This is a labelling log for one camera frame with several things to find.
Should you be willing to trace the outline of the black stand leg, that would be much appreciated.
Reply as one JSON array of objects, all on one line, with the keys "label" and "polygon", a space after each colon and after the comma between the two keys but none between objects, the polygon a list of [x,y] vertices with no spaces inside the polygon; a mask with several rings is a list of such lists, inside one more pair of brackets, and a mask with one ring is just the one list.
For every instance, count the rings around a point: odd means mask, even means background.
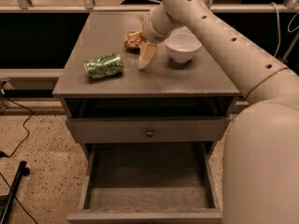
[{"label": "black stand leg", "polygon": [[26,167],[26,164],[26,161],[20,162],[13,182],[9,186],[8,194],[0,196],[0,224],[7,224],[8,215],[21,183],[21,178],[30,174],[30,169]]}]

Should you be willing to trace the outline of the closed grey upper drawer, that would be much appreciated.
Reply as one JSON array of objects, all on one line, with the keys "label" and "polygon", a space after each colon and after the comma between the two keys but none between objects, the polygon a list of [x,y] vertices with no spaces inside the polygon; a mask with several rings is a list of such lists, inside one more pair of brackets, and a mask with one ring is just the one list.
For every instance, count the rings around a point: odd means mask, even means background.
[{"label": "closed grey upper drawer", "polygon": [[[74,140],[82,144],[218,141],[226,118],[199,119],[67,119]],[[146,136],[152,129],[154,135]]]}]

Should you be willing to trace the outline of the white ceramic bowl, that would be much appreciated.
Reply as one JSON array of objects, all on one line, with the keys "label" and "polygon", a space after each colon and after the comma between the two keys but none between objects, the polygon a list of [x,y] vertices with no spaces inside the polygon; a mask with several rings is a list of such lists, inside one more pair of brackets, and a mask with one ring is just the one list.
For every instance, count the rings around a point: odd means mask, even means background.
[{"label": "white ceramic bowl", "polygon": [[191,60],[202,47],[197,37],[189,33],[171,34],[164,43],[168,55],[177,63],[186,63]]}]

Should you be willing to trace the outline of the round brass drawer knob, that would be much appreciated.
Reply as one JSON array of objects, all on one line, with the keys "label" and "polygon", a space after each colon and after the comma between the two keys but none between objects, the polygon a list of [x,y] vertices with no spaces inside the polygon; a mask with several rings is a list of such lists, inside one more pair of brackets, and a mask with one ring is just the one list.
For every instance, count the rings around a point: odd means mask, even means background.
[{"label": "round brass drawer knob", "polygon": [[154,135],[154,131],[152,129],[147,129],[146,130],[146,136],[147,137],[152,137]]}]

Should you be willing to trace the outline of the grey wooden drawer cabinet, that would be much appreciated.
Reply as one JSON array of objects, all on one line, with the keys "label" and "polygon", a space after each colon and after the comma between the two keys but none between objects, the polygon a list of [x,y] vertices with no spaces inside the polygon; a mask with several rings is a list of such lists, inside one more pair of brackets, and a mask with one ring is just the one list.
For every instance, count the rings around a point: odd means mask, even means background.
[{"label": "grey wooden drawer cabinet", "polygon": [[[137,31],[134,12],[91,14],[55,86],[68,119],[199,119],[228,118],[239,92],[214,59],[200,50],[185,64],[169,58],[165,46],[149,66],[139,69],[138,56],[123,45],[123,36]],[[87,59],[118,53],[122,73],[91,82]],[[79,143],[84,152],[96,144]]]}]

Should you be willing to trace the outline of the green soda can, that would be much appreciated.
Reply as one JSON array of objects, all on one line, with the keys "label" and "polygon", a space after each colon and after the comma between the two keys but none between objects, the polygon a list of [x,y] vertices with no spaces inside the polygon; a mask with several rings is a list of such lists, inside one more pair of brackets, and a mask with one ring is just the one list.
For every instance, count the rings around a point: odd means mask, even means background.
[{"label": "green soda can", "polygon": [[121,74],[123,63],[118,53],[111,53],[86,60],[84,67],[88,79],[95,81],[104,77],[112,77]]}]

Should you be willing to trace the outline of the open grey middle drawer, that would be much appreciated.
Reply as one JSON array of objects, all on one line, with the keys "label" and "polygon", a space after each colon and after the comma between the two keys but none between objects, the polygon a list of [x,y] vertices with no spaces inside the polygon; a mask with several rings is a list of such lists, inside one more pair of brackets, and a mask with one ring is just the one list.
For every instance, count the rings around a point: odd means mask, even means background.
[{"label": "open grey middle drawer", "polygon": [[94,146],[70,224],[222,224],[204,143]]}]

